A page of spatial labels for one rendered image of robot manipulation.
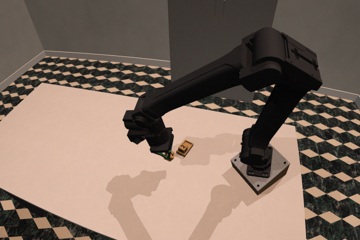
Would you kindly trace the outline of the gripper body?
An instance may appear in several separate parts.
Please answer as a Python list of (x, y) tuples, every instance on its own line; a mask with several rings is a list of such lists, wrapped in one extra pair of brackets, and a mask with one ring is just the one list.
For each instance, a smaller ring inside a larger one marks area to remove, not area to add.
[(168, 127), (168, 128), (165, 127), (163, 131), (157, 135), (150, 134), (156, 137), (157, 142), (159, 144), (159, 146), (150, 147), (151, 153), (156, 153), (156, 152), (168, 153), (169, 150), (171, 150), (173, 137), (174, 137), (172, 131), (173, 131), (172, 127)]

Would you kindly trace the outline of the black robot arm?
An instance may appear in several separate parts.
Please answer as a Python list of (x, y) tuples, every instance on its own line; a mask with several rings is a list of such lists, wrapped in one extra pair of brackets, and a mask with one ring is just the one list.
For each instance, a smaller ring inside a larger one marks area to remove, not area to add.
[(303, 96), (323, 84), (316, 53), (272, 27), (242, 38), (231, 52), (163, 88), (140, 95), (134, 110), (123, 117), (127, 137), (137, 145), (146, 139), (150, 147), (159, 146), (150, 134), (163, 131), (167, 112), (235, 86), (253, 92), (274, 84), (256, 123), (243, 131), (239, 154), (248, 176), (269, 178), (270, 140)]

